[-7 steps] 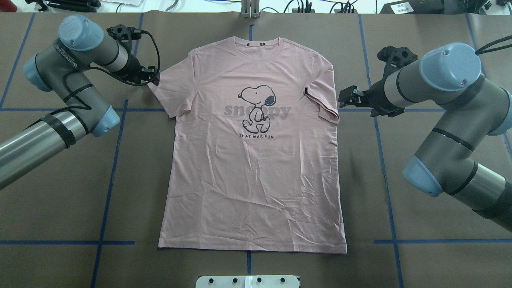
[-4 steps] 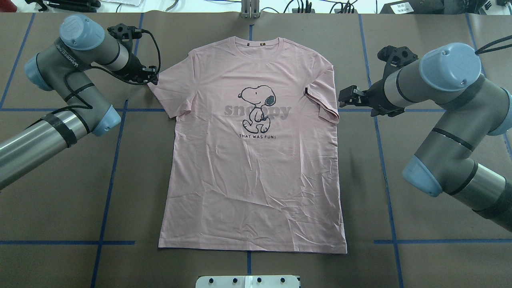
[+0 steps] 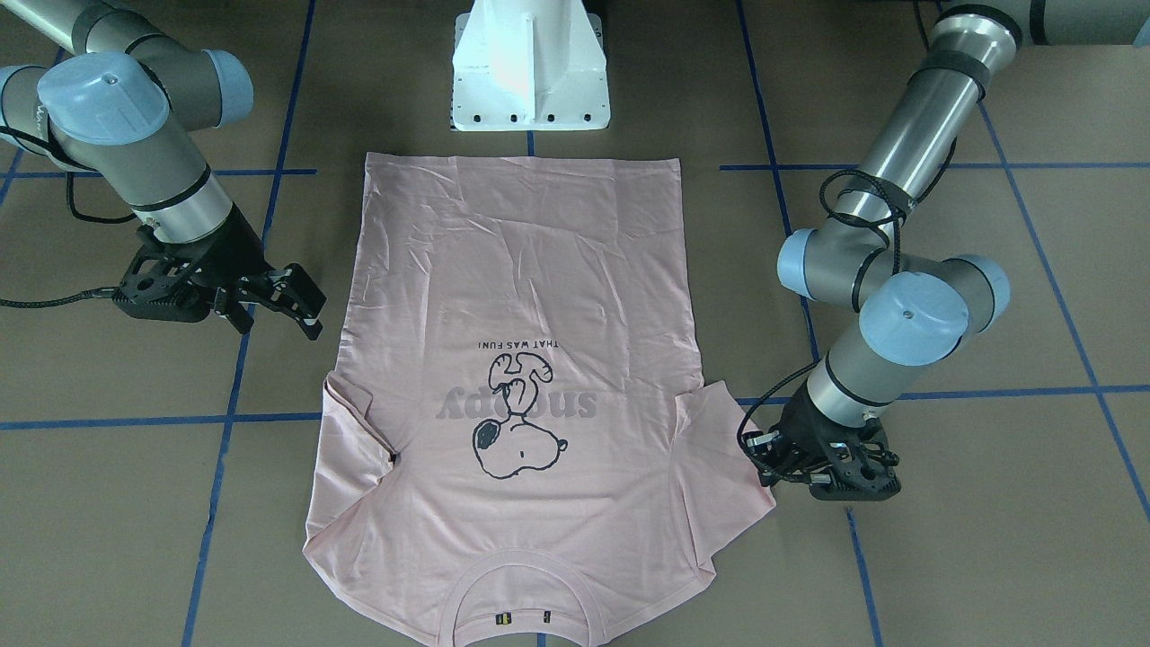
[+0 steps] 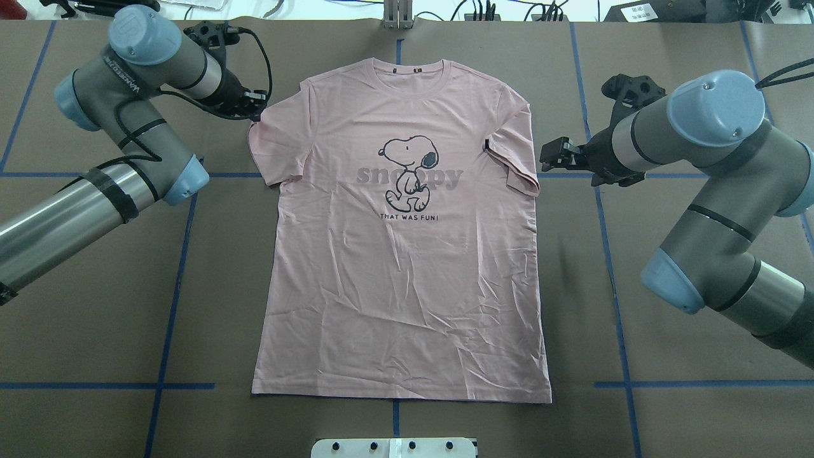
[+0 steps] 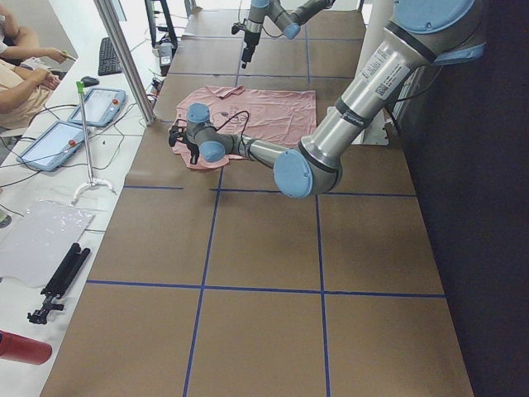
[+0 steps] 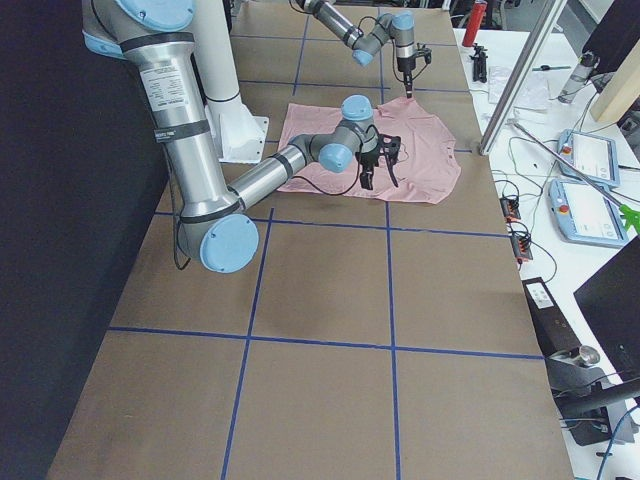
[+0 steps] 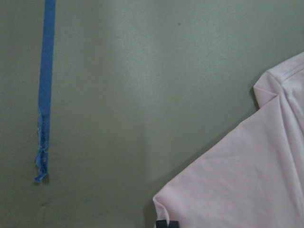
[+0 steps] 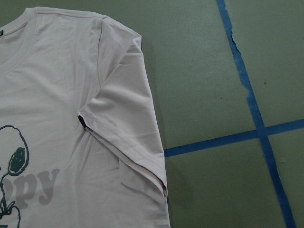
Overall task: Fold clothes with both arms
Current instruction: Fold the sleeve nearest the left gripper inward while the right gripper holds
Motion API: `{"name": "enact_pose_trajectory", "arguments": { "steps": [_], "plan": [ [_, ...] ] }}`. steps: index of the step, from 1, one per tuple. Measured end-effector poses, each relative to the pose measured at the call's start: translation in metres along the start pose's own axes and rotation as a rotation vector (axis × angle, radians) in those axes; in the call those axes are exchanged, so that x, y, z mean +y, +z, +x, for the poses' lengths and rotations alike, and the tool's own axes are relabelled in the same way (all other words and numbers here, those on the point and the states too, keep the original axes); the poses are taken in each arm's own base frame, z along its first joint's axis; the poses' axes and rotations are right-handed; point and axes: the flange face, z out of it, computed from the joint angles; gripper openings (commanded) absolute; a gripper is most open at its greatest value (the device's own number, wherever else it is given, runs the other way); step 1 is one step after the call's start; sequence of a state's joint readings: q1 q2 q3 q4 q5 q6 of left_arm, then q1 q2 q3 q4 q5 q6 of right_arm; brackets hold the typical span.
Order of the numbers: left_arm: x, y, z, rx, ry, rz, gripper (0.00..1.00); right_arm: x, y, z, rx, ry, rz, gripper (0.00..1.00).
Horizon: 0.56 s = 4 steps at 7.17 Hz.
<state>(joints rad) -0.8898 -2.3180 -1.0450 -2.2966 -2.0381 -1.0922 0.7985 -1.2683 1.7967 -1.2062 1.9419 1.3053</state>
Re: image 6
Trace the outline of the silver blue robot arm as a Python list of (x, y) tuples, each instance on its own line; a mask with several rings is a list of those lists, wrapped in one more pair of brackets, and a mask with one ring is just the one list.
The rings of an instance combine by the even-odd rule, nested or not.
[(401, 77), (395, 74), (396, 79), (402, 82), (406, 97), (413, 97), (417, 61), (424, 58), (425, 65), (428, 65), (431, 50), (415, 40), (415, 21), (411, 12), (372, 17), (373, 27), (365, 33), (359, 24), (351, 22), (330, 1), (289, 1), (289, 6), (297, 13), (311, 15), (323, 24), (352, 51), (352, 58), (360, 66), (369, 65), (383, 47), (391, 43), (396, 68), (401, 74)]
[(254, 257), (256, 225), (245, 212), (307, 165), (340, 173), (376, 159), (380, 134), (368, 99), (348, 97), (329, 134), (301, 134), (233, 182), (221, 165), (222, 137), (255, 126), (242, 103), (229, 23), (220, 1), (85, 1), (87, 48), (136, 66), (183, 201), (174, 217), (174, 251), (223, 274)]

